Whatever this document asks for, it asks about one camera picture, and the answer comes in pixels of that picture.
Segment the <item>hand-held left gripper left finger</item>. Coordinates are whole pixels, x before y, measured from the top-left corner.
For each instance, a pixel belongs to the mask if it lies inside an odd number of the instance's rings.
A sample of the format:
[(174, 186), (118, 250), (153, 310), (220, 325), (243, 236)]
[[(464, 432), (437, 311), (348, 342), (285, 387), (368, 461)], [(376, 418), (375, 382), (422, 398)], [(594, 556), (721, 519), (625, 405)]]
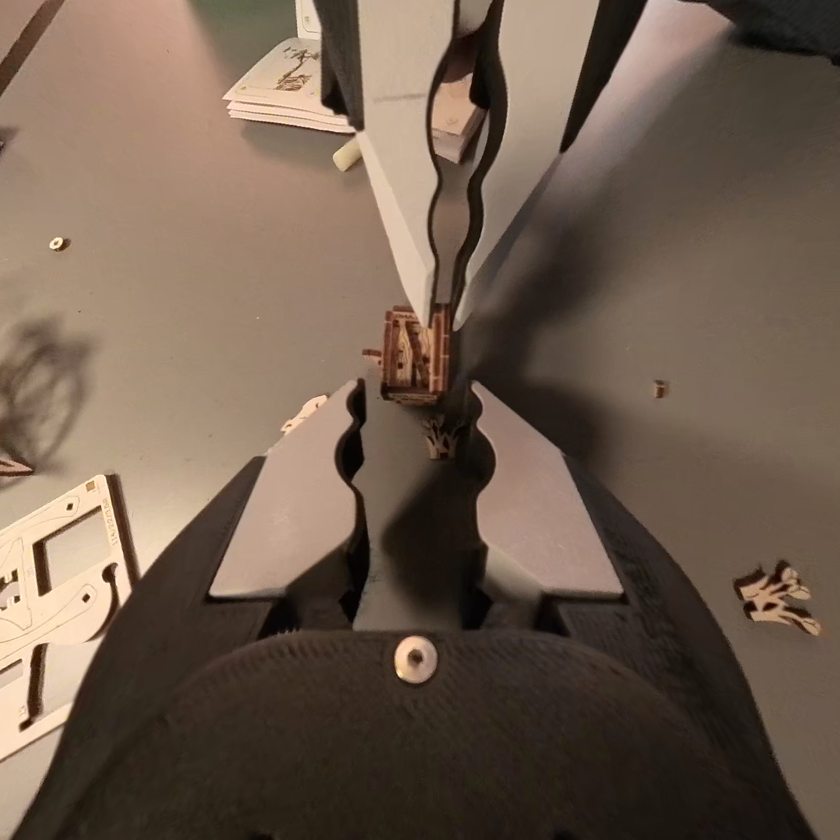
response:
[(209, 586), (214, 602), (284, 602), (356, 614), (370, 569), (364, 502), (365, 386), (350, 379), (265, 453)]

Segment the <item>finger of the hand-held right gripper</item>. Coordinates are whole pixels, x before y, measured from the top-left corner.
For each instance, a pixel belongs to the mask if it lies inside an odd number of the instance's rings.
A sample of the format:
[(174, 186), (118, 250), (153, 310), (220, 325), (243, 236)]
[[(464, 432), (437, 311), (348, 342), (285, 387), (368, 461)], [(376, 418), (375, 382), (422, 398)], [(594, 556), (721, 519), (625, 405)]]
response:
[(491, 257), (560, 155), (599, 2), (500, 2), (490, 13), (482, 80), (483, 151), (467, 185), (469, 225), (451, 292), (452, 329), (475, 305)]
[(359, 1), (363, 129), (358, 141), (397, 273), (418, 320), (435, 305), (431, 223), (440, 188), (429, 121), (455, 33), (456, 2)]

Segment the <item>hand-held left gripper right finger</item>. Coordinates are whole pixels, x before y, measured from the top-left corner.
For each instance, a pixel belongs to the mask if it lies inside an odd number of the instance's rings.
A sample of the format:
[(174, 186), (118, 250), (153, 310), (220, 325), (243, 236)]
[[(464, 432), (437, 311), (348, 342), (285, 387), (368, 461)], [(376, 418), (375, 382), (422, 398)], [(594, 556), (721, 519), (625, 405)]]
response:
[(483, 584), (502, 601), (619, 601), (624, 588), (564, 453), (485, 386), (470, 385), (492, 469), (476, 502)]

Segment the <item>small wooden box model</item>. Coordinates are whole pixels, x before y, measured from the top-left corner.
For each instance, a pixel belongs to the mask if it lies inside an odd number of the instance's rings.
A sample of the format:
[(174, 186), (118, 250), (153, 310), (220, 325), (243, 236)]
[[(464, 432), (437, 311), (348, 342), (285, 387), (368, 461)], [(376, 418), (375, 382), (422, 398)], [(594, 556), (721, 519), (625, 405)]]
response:
[(381, 374), (382, 399), (405, 406), (436, 406), (448, 392), (450, 306), (437, 304), (429, 326), (414, 310), (394, 307), (384, 316), (382, 346), (362, 356)]

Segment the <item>person's right hand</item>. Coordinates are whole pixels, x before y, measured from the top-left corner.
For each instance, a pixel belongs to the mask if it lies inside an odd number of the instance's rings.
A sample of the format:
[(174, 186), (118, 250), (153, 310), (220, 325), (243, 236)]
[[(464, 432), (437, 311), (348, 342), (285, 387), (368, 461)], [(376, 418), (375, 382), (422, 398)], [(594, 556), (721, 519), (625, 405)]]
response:
[(451, 83), (466, 77), (476, 66), (480, 30), (458, 34), (450, 43), (442, 69), (441, 82)]

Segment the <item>pale curved wooden piece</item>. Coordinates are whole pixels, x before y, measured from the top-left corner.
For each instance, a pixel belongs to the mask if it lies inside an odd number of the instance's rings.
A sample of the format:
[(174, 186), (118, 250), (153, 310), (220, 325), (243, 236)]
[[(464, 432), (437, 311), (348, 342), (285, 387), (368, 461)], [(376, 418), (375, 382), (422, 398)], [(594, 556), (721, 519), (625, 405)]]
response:
[(329, 400), (329, 394), (321, 394), (307, 400), (295, 416), (288, 419), (281, 427), (281, 433), (285, 436), (297, 429), (309, 417), (319, 410)]

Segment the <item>instruction booklet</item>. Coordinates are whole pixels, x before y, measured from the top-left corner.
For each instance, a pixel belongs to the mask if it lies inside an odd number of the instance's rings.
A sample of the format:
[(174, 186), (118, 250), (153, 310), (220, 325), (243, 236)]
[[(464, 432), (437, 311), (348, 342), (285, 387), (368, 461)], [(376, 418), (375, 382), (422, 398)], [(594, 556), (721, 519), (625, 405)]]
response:
[[(296, 1), (297, 36), (279, 43), (225, 94), (231, 118), (352, 135), (348, 118), (321, 102), (321, 25), (312, 1)], [(485, 113), (470, 100), (471, 74), (443, 83), (431, 118), (436, 155), (460, 163)]]

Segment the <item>wooden grass piece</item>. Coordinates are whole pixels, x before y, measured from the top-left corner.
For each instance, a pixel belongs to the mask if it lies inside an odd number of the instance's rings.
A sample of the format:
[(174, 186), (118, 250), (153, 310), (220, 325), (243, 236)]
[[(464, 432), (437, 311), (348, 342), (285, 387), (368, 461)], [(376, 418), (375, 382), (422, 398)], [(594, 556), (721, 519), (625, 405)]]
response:
[(429, 416), (421, 421), (426, 454), (430, 460), (450, 460), (456, 455), (459, 440), (467, 423), (461, 418), (444, 414)]
[(812, 599), (810, 588), (787, 560), (778, 560), (771, 572), (759, 566), (732, 581), (743, 614), (753, 623), (795, 627), (814, 637), (824, 636), (823, 625), (794, 602)]

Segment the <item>wooden cutout sheet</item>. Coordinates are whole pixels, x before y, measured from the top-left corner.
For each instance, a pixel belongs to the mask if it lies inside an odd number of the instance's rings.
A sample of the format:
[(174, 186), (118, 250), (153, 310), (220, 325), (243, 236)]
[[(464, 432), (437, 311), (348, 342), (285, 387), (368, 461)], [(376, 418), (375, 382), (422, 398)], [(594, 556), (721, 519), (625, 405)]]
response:
[[(61, 583), (48, 572), (48, 542), (92, 519), (103, 555)], [(73, 702), (44, 712), (44, 658), (50, 646), (99, 638), (129, 599), (132, 563), (109, 478), (95, 475), (1, 533), (1, 761), (63, 726)]]

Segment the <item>long black flat strip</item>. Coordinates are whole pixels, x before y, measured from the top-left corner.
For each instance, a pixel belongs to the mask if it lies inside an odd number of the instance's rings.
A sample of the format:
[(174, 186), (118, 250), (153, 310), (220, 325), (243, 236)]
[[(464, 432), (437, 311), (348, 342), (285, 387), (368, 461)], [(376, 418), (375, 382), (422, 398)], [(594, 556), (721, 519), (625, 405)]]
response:
[(64, 4), (65, 1), (41, 2), (10, 45), (1, 62), (1, 95), (5, 93)]

